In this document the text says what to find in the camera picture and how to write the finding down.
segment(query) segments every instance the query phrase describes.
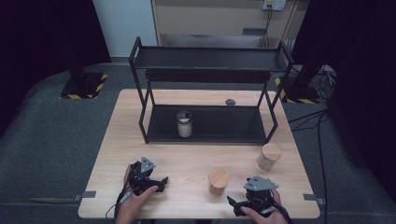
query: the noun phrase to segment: wall socket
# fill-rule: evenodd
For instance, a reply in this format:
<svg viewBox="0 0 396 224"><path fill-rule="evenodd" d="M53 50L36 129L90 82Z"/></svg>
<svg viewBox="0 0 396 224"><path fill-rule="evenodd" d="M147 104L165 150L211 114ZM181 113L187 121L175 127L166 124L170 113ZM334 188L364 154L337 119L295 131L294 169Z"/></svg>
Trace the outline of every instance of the wall socket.
<svg viewBox="0 0 396 224"><path fill-rule="evenodd" d="M264 0L262 3L262 10L269 10L268 6L271 6L273 11L281 11L285 8L287 0Z"/></svg>

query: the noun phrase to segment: black shelf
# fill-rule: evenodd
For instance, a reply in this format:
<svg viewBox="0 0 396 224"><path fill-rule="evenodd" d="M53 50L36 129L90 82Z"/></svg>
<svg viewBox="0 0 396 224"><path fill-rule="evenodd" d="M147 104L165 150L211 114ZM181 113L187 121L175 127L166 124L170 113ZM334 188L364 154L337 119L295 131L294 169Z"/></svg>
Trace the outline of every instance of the black shelf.
<svg viewBox="0 0 396 224"><path fill-rule="evenodd" d="M284 73L281 83L285 83L293 66L283 41L277 49L179 48L142 46L140 37L134 42L129 62L142 103L139 126L146 143L268 143L277 128L274 108L283 88L283 84L278 86L271 102L266 89L268 81L272 73L277 72ZM137 69L145 71L146 96L143 96ZM254 106L156 105L151 82L259 83L262 94ZM264 97L274 123L268 134L260 113ZM152 112L146 132L143 119L149 99ZM176 114L180 110L192 113L192 135L186 138L177 132Z"/></svg>
<svg viewBox="0 0 396 224"><path fill-rule="evenodd" d="M176 114L192 113L192 135L180 137ZM262 116L256 106L155 105L148 128L149 142L265 142Z"/></svg>

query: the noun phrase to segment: wooden table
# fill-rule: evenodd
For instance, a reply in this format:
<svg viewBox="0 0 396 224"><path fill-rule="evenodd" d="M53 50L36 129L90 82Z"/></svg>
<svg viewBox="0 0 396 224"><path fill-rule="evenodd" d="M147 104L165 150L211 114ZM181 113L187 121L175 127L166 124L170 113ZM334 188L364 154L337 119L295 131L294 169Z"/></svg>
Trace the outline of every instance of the wooden table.
<svg viewBox="0 0 396 224"><path fill-rule="evenodd" d="M237 105L255 105L260 91L182 91L154 90L156 102L180 105L224 105L232 98ZM151 179L169 176L163 193L154 194L139 213L140 218L246 218L236 217L226 196L245 201L246 179L254 175L270 178L279 185L279 193L292 218L316 218L317 202L305 201L303 194L313 194L299 151L291 134L282 104L276 105L279 126L271 139L281 149L281 158L273 169L259 168L256 158L262 146L223 144L145 144L138 127L142 106L136 90L123 90L108 124L87 191L94 198L84 198L78 214L85 218L104 218L116 202L122 188L125 170L130 163L147 157L157 167ZM145 125L149 124L148 108ZM261 106L264 128L271 128L266 104ZM221 196L209 193L208 175L216 167L230 174L230 182ZM113 217L113 210L108 214Z"/></svg>

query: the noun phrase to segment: hazard stripe tape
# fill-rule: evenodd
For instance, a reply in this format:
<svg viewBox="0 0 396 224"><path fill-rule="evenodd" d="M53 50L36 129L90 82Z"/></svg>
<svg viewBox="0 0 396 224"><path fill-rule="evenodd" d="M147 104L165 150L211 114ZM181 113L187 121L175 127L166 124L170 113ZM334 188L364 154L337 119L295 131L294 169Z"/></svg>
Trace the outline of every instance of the hazard stripe tape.
<svg viewBox="0 0 396 224"><path fill-rule="evenodd" d="M100 82L98 83L98 86L96 87L96 91L94 94L87 94L87 95L65 94L65 95L61 95L61 98L62 99L73 99L73 100L96 98L96 96L99 95L99 92L102 90L103 86L105 85L106 79L107 79L107 75L103 75Z"/></svg>
<svg viewBox="0 0 396 224"><path fill-rule="evenodd" d="M280 84L280 79L276 78L275 83L277 86ZM289 99L286 93L282 90L280 92L280 98L283 103L291 103L291 104L320 104L319 100L315 99Z"/></svg>

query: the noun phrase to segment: black curtain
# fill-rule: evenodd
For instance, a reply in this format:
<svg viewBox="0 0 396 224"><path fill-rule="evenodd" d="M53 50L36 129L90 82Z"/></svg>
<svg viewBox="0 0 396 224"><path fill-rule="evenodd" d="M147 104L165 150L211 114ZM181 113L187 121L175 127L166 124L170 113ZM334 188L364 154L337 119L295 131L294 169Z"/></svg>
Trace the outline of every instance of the black curtain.
<svg viewBox="0 0 396 224"><path fill-rule="evenodd" d="M329 107L346 149L396 202L395 11L393 1L311 0L292 55L304 65L325 52L322 63L337 75ZM318 44L324 35L330 41Z"/></svg>
<svg viewBox="0 0 396 224"><path fill-rule="evenodd" d="M80 66L110 57L92 1L8 0L0 5L0 134L25 93L40 79L69 70L60 52L57 24Z"/></svg>

